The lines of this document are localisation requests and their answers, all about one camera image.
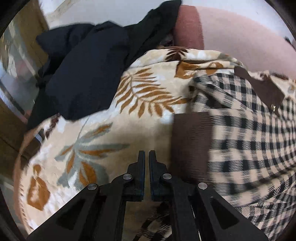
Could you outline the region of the wooden glass cabinet door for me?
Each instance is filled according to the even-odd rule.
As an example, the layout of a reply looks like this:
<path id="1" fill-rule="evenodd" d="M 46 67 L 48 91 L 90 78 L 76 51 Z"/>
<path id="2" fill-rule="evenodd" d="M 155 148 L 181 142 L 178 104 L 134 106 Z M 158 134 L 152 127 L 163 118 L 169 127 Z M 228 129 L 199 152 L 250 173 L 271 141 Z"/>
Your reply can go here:
<path id="1" fill-rule="evenodd" d="M 1 177 L 13 178 L 37 88 L 48 55 L 36 37 L 48 30 L 39 1 L 1 1 Z"/>

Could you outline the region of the black beige checkered garment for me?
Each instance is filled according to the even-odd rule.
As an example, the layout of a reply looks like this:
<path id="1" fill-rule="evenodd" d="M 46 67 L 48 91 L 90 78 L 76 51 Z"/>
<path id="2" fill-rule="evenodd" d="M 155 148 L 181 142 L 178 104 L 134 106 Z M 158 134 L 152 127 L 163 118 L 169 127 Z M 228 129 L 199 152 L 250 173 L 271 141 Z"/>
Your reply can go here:
<path id="1" fill-rule="evenodd" d="M 274 72 L 198 74 L 176 114 L 169 172 L 206 182 L 269 240 L 295 227 L 295 81 Z"/>

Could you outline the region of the large pink bolster pillow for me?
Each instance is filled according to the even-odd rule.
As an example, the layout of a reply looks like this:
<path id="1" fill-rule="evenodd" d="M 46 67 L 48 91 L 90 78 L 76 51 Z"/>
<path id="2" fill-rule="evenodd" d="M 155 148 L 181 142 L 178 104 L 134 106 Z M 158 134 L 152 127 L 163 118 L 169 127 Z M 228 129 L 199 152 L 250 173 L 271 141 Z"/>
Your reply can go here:
<path id="1" fill-rule="evenodd" d="M 263 25 L 230 11 L 182 5 L 175 45 L 217 50 L 241 61 L 251 72 L 269 70 L 295 78 L 295 49 Z"/>

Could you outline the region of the leaf pattern plush blanket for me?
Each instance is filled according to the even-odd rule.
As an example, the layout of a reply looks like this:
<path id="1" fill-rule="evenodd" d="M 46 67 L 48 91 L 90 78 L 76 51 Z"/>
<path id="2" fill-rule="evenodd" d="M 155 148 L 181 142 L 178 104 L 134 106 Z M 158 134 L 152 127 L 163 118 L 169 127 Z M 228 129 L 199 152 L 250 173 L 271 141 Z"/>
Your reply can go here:
<path id="1" fill-rule="evenodd" d="M 88 184 L 104 185 L 123 174 L 140 150 L 155 150 L 169 168 L 174 117 L 191 111 L 190 81 L 198 74 L 233 74 L 235 67 L 246 70 L 214 50 L 151 50 L 122 74 L 109 109 L 74 122 L 44 121 L 37 154 L 15 168 L 16 214 L 26 232 Z"/>

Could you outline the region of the black clothing pile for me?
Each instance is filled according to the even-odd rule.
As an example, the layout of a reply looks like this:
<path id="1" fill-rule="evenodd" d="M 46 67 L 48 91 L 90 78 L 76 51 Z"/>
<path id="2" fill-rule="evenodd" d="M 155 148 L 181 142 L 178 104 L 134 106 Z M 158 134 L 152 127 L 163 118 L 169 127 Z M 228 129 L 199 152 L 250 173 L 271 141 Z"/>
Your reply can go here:
<path id="1" fill-rule="evenodd" d="M 165 1 L 137 24 L 74 24 L 36 37 L 48 61 L 38 71 L 39 93 L 27 128 L 60 114 L 76 121 L 110 107 L 124 71 L 169 35 L 181 1 Z"/>

